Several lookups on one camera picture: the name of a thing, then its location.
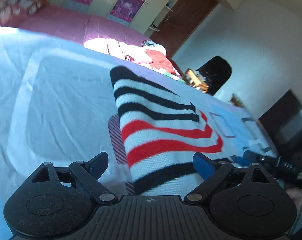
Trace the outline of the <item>striped knit sweater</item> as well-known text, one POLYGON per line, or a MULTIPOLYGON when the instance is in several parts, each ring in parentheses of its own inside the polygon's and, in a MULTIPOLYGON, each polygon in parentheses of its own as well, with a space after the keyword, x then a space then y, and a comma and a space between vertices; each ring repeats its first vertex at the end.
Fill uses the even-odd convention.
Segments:
POLYGON ((110 72, 131 183, 138 195, 184 196, 202 183, 200 152, 220 157, 224 142, 190 101, 126 67, 110 72))

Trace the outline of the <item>pile of folded clothes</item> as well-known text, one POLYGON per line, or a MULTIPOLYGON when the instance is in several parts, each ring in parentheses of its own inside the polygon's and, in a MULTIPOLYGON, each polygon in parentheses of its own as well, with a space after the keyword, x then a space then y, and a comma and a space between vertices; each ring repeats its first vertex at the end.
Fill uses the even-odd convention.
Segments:
POLYGON ((147 47, 138 47, 124 42, 116 41, 112 38, 94 38, 84 43, 84 47, 108 54, 118 59, 138 64, 145 68, 156 71, 157 73, 171 77, 181 83, 186 83, 173 64, 160 51, 147 47))

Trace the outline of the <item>dark television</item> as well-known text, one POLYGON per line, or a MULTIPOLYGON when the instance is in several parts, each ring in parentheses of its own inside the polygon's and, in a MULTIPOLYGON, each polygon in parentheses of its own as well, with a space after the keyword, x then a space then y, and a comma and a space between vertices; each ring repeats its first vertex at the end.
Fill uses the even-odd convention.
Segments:
POLYGON ((302 103, 292 90, 258 120, 275 146, 302 142, 302 103))

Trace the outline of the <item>patterned light blue bedsheet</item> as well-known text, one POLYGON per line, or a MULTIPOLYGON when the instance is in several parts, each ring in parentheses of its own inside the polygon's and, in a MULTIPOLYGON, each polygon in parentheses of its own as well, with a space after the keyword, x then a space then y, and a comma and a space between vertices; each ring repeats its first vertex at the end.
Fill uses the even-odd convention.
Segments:
POLYGON ((0 27, 0 239, 12 237, 4 204, 41 163, 68 166, 106 152, 109 166, 99 181, 116 196, 126 194, 129 168, 116 161, 108 128, 117 113, 110 79, 116 66, 162 85, 203 111, 224 141, 217 158, 229 159, 245 150, 275 155, 265 133, 242 108, 78 43, 0 27))

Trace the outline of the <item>wooden side table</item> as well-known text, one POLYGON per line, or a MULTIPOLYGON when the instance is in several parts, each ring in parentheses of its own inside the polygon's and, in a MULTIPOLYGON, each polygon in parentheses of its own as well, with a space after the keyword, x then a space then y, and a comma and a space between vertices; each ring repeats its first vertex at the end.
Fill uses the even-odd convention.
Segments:
POLYGON ((200 77, 195 71, 187 68, 184 73, 184 78, 186 79, 186 83, 195 88, 196 90, 201 91, 202 93, 206 93, 208 91, 209 85, 204 81, 202 77, 200 77))

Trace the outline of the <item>pink bed cover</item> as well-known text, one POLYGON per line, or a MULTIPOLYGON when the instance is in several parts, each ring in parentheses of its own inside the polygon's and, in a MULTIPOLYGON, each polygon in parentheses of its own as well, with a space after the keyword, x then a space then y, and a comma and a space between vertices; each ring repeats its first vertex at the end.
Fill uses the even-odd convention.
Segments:
POLYGON ((112 38, 140 47, 143 41, 149 39, 134 29, 104 17, 54 5, 44 5, 32 15, 22 12, 11 18, 6 26, 60 37, 81 45, 95 38, 112 38))

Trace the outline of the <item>lower right pink poster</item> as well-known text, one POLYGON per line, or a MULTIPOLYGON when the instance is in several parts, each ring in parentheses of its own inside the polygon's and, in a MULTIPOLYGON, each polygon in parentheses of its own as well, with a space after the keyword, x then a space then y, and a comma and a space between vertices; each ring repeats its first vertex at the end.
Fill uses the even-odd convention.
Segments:
POLYGON ((129 26, 144 0, 117 0, 107 19, 129 26))

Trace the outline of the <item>brown wooden door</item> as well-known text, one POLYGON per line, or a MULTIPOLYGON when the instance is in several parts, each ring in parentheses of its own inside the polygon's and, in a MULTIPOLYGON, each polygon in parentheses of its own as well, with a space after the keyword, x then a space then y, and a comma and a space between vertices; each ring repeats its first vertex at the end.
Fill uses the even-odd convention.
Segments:
POLYGON ((158 25, 160 31, 152 33, 150 39, 172 58, 218 4, 218 0, 178 0, 158 25))

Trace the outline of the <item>near patterned pillow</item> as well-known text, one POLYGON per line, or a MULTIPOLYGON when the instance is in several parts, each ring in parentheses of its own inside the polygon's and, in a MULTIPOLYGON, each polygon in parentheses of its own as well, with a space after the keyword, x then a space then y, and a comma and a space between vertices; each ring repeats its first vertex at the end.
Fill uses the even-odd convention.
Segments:
POLYGON ((0 26, 6 25, 13 16, 20 14, 20 8, 0 3, 0 26))

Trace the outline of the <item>patterned pillow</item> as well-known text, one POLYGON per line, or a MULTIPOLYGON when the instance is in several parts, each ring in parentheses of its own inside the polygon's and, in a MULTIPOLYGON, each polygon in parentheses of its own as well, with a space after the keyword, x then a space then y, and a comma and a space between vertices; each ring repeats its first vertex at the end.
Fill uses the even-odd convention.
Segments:
POLYGON ((20 8, 0 3, 0 26, 6 25, 13 16, 20 14, 20 8))
POLYGON ((13 15, 33 15, 47 5, 47 0, 7 0, 6 6, 12 10, 13 15))

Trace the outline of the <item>far patterned pillow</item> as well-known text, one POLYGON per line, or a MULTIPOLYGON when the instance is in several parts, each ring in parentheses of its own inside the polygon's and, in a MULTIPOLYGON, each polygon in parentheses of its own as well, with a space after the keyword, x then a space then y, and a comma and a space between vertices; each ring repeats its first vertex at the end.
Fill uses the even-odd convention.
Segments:
POLYGON ((6 6, 12 10, 13 15, 33 15, 47 5, 47 0, 7 0, 6 6))

